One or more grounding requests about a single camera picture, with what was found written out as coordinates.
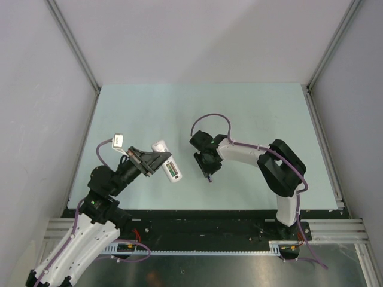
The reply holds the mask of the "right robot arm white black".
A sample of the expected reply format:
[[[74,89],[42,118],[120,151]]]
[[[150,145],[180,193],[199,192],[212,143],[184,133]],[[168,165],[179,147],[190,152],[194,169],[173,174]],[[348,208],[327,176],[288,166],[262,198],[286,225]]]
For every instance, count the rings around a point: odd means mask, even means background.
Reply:
[[[275,228],[283,240],[290,240],[298,232],[300,216],[298,194],[308,189],[304,179],[306,166],[291,148],[276,139],[269,146],[255,146],[230,140],[228,135],[212,137],[198,131],[190,139],[196,148],[194,159],[209,181],[220,170],[223,161],[235,161],[260,169],[267,186],[276,194]]]

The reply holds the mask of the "white remote control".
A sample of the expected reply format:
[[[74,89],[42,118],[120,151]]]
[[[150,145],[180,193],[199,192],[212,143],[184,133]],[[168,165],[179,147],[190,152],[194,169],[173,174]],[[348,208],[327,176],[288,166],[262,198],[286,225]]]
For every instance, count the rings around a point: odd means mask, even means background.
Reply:
[[[151,149],[153,151],[155,151],[155,152],[169,152],[169,149],[168,149],[168,147],[167,147],[167,145],[166,145],[164,140],[160,140],[160,141],[157,141],[157,142],[153,143],[152,146],[151,146]],[[170,162],[170,161],[172,161],[174,163],[175,167],[177,168],[177,171],[178,171],[178,177],[177,178],[173,178],[171,176],[171,174],[169,173],[169,170],[166,167],[166,164],[168,162]],[[169,181],[171,183],[179,182],[182,179],[182,177],[183,177],[182,173],[180,172],[180,169],[179,169],[178,165],[176,164],[176,162],[175,162],[175,160],[173,158],[173,156],[170,156],[165,161],[165,163],[162,164],[162,169],[164,170],[166,176],[168,177],[168,179],[169,179]]]

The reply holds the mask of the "green AAA battery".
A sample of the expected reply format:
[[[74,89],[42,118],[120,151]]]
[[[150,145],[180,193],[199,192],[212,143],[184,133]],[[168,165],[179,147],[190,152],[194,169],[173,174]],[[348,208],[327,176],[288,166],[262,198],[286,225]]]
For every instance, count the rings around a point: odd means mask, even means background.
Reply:
[[[178,177],[178,171],[177,171],[177,168],[175,167],[174,163],[172,161],[168,162],[166,164],[166,167],[167,169],[169,170],[169,173],[171,174],[171,176],[173,178],[177,178]]]

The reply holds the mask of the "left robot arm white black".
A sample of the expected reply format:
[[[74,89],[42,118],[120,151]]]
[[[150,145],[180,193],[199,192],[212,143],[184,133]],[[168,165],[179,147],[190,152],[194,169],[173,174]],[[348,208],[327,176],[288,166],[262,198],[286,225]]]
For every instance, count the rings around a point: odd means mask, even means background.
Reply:
[[[88,194],[80,200],[72,227],[51,254],[31,270],[26,286],[75,286],[81,275],[113,241],[132,232],[132,217],[115,199],[139,175],[153,175],[171,157],[167,150],[144,152],[130,147],[116,170],[94,168]]]

